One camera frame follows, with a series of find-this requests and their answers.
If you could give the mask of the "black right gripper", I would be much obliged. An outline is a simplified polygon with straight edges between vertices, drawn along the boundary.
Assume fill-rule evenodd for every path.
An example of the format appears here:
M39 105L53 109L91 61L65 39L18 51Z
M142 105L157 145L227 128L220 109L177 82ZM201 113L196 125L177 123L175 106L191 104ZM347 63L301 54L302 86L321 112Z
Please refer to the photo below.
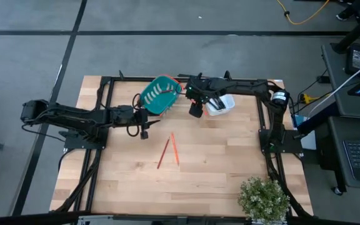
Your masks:
M218 98L225 94L228 82L222 78L202 78L202 74L190 76L185 90L185 97L193 99L196 103L191 103L189 114L195 118L200 118L203 114L202 106L211 98Z

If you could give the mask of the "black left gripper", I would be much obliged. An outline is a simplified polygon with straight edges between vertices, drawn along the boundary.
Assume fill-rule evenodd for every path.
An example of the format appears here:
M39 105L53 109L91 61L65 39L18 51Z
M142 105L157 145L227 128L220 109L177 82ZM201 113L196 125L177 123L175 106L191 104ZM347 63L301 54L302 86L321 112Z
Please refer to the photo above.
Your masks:
M135 116L136 116L136 121L139 125L140 131L140 138L142 140L147 139L148 138L148 132L146 131L146 126L149 125L148 129L154 128L155 127L155 123L160 122L161 120L155 120L155 121L149 121L148 122L148 112L145 109L138 109L135 112Z

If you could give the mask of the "teal basket with orange rim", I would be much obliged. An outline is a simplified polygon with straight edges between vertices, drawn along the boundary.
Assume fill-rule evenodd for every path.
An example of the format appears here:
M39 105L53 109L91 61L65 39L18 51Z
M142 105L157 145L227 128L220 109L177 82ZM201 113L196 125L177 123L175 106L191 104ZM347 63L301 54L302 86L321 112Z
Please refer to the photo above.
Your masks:
M162 91L173 89L175 92L160 94ZM183 85L168 75L153 79L140 94L141 106L151 114L165 113L177 101L183 91Z

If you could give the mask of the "white plastic bin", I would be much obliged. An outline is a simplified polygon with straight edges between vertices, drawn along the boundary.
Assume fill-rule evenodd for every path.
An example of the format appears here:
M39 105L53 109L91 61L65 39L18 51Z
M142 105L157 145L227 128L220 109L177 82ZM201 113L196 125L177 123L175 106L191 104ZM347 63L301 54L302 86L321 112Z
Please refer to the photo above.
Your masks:
M207 113L210 116L218 116L221 114L226 114L235 106L234 98L230 94L225 94L225 95L217 97L217 98L221 98L221 100L226 104L226 109L217 111L210 105L210 103L208 101L206 103L206 109L207 109Z

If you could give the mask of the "yellow power plug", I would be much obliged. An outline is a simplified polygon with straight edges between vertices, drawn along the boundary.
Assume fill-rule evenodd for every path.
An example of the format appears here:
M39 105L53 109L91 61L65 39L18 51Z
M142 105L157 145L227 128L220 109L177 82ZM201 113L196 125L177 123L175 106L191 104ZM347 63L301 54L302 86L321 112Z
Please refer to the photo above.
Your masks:
M313 101L315 101L317 98L316 97L311 97L307 94L300 94L299 95L299 102L301 104L310 104L312 103Z

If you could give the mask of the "small green potted plant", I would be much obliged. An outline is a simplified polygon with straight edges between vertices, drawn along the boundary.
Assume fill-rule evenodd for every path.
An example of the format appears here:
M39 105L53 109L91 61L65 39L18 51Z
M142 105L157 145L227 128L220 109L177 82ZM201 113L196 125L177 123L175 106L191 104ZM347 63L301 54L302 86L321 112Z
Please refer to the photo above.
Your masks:
M277 181L250 177L240 185L237 203L245 215L264 225L286 220L290 202Z

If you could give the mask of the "dark grey desk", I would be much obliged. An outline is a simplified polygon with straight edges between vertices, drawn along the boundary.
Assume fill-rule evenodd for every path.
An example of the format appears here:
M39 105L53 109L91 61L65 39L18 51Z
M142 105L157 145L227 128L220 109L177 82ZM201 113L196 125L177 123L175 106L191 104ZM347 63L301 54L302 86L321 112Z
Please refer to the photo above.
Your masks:
M334 171L336 189L360 188L360 179L353 174L352 161L345 148L346 141L360 141L360 97L350 96L349 88L341 88L335 101L324 108L325 120L316 128L316 147L322 169Z

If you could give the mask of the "black box device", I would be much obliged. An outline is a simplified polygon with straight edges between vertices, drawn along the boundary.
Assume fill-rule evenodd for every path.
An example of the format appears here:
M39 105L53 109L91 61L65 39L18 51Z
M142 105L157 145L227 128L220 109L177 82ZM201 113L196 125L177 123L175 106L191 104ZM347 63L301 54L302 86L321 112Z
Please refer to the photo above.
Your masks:
M360 45L354 44L347 49L346 65L344 71L346 74L353 75L360 70Z

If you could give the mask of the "black rig crossbar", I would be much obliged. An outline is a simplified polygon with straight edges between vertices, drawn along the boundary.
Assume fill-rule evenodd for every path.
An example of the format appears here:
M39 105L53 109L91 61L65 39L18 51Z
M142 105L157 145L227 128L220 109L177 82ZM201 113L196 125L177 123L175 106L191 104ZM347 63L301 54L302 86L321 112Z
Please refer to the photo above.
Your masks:
M174 222L177 225L199 223L215 225L216 223L237 223L242 225L264 225L264 222L246 217L209 217L209 216L148 216L126 214L91 214L87 211L49 212L46 214L29 214L21 216L0 217L0 225L63 225L86 223L95 219L108 221L157 221ZM333 221L317 217L289 216L284 221L273 222L271 225L360 225L358 222Z

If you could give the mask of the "person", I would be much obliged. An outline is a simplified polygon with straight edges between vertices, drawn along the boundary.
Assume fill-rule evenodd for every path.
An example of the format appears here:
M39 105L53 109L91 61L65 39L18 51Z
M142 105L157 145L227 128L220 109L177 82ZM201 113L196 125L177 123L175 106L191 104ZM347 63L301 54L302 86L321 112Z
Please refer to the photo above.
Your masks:
M345 21L353 16L356 12L360 11L360 0L340 0L343 3L347 3L348 7L336 15L340 21Z

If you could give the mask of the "black stand leg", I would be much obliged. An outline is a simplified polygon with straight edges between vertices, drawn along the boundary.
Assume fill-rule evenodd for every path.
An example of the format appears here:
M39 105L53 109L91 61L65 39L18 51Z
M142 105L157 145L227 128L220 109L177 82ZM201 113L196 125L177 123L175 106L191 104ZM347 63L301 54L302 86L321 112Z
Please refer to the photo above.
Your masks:
M332 50L342 54L360 36L360 23L349 32L339 43L332 43Z

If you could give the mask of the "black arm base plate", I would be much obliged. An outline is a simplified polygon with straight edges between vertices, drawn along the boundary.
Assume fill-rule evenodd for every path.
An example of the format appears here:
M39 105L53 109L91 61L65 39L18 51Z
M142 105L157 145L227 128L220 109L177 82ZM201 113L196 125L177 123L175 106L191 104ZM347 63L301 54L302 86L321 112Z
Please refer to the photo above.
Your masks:
M269 130L259 130L259 142L261 151L264 153L302 153L303 147L300 139L295 139L299 133L297 130L285 130L281 142L272 145L269 142Z
M64 147L68 149L104 149L108 139L108 128L101 129L97 136L80 135L79 132L59 131L65 139Z

